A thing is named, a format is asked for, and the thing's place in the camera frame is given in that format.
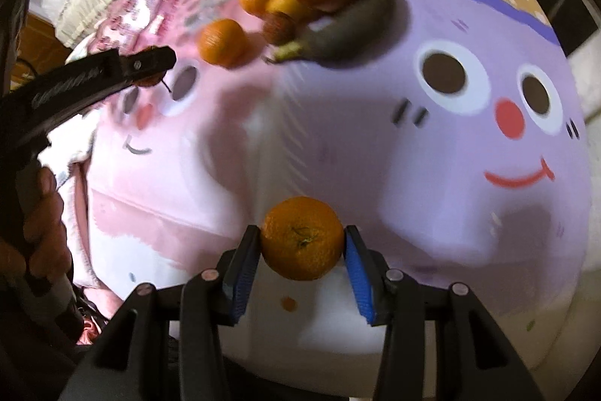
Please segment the person's left hand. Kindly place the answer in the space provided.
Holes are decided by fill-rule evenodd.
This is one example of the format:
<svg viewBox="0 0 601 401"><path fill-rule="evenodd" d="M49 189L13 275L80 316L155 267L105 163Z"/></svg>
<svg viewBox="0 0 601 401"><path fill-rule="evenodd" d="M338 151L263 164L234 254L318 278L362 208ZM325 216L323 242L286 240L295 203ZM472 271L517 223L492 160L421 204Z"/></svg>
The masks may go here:
<svg viewBox="0 0 601 401"><path fill-rule="evenodd" d="M23 225L24 238L33 244L33 252L26 260L11 244L1 240L1 275L13 280L30 270L33 277L54 283L69 272L72 258L62 223L63 200L48 167L42 167L38 173L38 189L41 200Z"/></svg>

